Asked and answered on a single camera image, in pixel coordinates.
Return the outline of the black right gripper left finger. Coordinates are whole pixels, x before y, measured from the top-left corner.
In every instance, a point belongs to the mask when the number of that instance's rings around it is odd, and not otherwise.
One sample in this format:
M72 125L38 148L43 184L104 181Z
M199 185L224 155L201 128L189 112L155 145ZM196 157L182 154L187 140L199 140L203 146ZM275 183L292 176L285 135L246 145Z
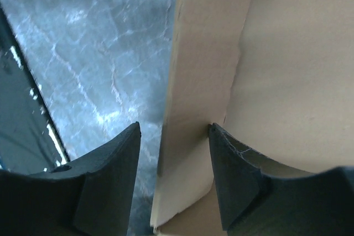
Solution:
M2 235L126 235L140 152L139 123L47 172L1 171Z

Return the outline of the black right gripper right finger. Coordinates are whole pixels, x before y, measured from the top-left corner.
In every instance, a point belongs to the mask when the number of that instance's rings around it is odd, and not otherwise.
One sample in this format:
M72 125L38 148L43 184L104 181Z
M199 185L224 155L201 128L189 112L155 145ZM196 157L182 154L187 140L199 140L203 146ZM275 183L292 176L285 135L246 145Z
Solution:
M228 235L352 235L353 167L312 174L209 126L221 224Z

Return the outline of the cardboard box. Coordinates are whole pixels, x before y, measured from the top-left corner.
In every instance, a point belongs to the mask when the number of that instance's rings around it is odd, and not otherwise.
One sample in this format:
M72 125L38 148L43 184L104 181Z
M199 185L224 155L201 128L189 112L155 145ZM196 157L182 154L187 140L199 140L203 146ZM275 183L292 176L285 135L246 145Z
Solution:
M353 167L353 0L176 1L155 235L228 235L214 123L289 167Z

